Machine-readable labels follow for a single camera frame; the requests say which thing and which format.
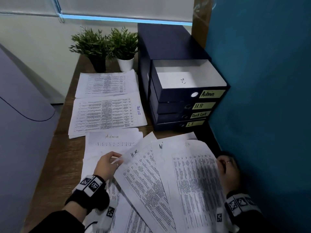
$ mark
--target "potted plant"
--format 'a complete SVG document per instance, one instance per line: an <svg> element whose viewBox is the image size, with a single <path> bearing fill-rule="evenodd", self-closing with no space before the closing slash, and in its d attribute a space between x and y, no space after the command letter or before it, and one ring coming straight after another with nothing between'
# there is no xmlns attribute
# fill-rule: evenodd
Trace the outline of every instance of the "potted plant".
<svg viewBox="0 0 311 233"><path fill-rule="evenodd" d="M134 55L137 52L137 33L128 32L126 28L121 31L111 29L107 37L109 41L109 57L117 58L122 72L133 69Z"/></svg>
<svg viewBox="0 0 311 233"><path fill-rule="evenodd" d="M76 52L88 57L97 73L106 71L107 39L102 36L101 30L83 28L81 33L71 36L75 45L69 47L71 52Z"/></svg>

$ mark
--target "roller blind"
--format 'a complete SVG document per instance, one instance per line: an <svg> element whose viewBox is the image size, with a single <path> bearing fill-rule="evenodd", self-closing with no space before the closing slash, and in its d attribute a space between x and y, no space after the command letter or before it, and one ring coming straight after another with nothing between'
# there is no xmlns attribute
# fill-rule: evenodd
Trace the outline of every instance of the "roller blind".
<svg viewBox="0 0 311 233"><path fill-rule="evenodd" d="M192 22L194 0L58 0L66 15Z"/></svg>
<svg viewBox="0 0 311 233"><path fill-rule="evenodd" d="M57 16L52 0L0 0L0 13Z"/></svg>

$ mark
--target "plant pot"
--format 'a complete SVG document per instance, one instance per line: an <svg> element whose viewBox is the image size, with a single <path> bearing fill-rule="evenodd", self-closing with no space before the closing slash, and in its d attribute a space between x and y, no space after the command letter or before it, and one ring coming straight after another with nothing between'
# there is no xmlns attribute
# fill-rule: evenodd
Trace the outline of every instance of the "plant pot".
<svg viewBox="0 0 311 233"><path fill-rule="evenodd" d="M106 71L106 59L102 58L89 58L95 71L97 73L104 73Z"/></svg>
<svg viewBox="0 0 311 233"><path fill-rule="evenodd" d="M127 71L130 71L133 69L133 64L134 64L134 58L131 59L131 60L120 60L120 59L117 59L118 60L118 63L119 63L119 66L120 66L120 70L122 72L127 72Z"/></svg>

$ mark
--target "sticky note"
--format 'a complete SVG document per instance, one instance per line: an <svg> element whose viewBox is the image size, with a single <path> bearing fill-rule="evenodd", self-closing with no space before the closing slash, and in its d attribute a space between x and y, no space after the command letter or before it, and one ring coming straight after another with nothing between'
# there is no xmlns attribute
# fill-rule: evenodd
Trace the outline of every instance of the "sticky note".
<svg viewBox="0 0 311 233"><path fill-rule="evenodd" d="M199 113L193 113L190 118L194 119L194 118L206 117L206 116L209 116L210 113L211 113L211 111L204 111L204 112L199 112Z"/></svg>
<svg viewBox="0 0 311 233"><path fill-rule="evenodd" d="M203 90L199 98L220 98L226 90Z"/></svg>
<svg viewBox="0 0 311 233"><path fill-rule="evenodd" d="M204 103L195 103L193 110L202 110L202 109L211 109L216 102L204 102Z"/></svg>
<svg viewBox="0 0 311 233"><path fill-rule="evenodd" d="M204 121L205 121L205 120L189 122L189 123L187 123L186 127L192 127L192 126L202 125L202 124L204 123Z"/></svg>

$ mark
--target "wooden desk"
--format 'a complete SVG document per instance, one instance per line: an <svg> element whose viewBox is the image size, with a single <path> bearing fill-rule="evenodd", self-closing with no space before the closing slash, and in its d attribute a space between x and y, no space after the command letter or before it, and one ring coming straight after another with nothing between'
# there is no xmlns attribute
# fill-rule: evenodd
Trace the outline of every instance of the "wooden desk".
<svg viewBox="0 0 311 233"><path fill-rule="evenodd" d="M119 65L116 60L106 62L107 72L119 72ZM54 211L59 211L64 207L66 199L71 195L72 189L78 184L81 178L82 160L85 149L85 137L69 139L68 129L72 114L73 101L75 99L76 88L80 73L95 73L91 62L84 56L80 56L72 81L65 99L65 103L55 130L49 153L41 171L40 179L37 183L33 195L29 212L26 217L23 232L27 233L41 222L47 215ZM144 136L153 131L150 119L150 110L147 106L143 89L141 100L148 122L147 126L139 127L139 131ZM182 134L174 131L154 132L160 138ZM216 155L219 147L208 126L205 129L196 131L198 139L205 141Z"/></svg>

